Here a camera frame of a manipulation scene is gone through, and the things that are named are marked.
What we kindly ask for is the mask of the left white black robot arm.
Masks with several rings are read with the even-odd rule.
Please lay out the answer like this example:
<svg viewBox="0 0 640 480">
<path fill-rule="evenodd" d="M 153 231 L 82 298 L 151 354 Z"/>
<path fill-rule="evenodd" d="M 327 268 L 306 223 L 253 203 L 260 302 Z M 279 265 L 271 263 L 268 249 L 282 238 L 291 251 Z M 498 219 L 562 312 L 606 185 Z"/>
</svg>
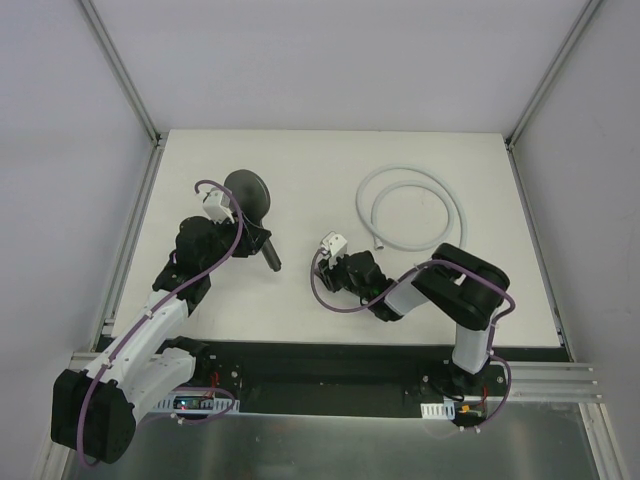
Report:
<svg viewBox="0 0 640 480">
<path fill-rule="evenodd" d="M 245 214 L 183 220 L 137 319 L 82 370 L 66 369 L 55 380 L 51 440 L 113 464 L 171 390 L 204 387 L 212 369 L 206 346 L 185 337 L 163 344 L 202 302 L 212 271 L 231 257 L 257 254 L 270 237 L 261 221 Z"/>
</svg>

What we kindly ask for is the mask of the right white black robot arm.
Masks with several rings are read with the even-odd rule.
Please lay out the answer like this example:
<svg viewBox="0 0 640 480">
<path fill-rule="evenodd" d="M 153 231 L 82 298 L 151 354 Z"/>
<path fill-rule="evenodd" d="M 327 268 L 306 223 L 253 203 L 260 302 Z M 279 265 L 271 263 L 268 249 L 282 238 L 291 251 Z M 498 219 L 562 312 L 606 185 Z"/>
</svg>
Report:
<svg viewBox="0 0 640 480">
<path fill-rule="evenodd" d="M 449 373 L 432 387 L 449 398 L 473 394 L 486 381 L 486 367 L 502 317 L 508 276 L 498 267 L 448 243 L 397 279 L 386 276 L 370 251 L 333 253 L 322 247 L 311 262 L 310 286 L 316 301 L 340 314 L 368 311 L 383 322 L 397 322 L 431 303 L 456 324 Z"/>
</svg>

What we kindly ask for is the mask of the grey shower head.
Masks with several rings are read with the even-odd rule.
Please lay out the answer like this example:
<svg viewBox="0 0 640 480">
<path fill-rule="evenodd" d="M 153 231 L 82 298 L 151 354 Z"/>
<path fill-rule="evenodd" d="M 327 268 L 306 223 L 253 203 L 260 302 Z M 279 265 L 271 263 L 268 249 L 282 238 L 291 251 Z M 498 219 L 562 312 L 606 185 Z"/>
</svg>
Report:
<svg viewBox="0 0 640 480">
<path fill-rule="evenodd" d="M 263 219 L 269 212 L 271 197 L 262 178 L 253 171 L 240 169 L 233 171 L 226 177 L 224 186 L 237 201 L 244 222 L 251 222 L 265 228 Z M 271 238 L 260 252 L 274 272 L 281 270 L 282 262 L 276 253 Z"/>
</svg>

